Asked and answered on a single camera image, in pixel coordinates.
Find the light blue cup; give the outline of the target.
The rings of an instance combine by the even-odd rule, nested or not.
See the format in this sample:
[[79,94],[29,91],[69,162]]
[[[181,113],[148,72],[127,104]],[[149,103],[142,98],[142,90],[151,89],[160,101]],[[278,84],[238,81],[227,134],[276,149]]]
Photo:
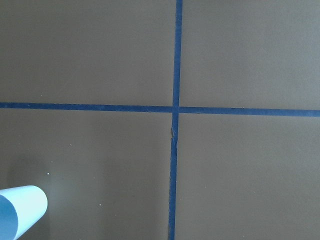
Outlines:
[[0,191],[0,238],[17,240],[27,232],[48,208],[45,192],[34,185]]

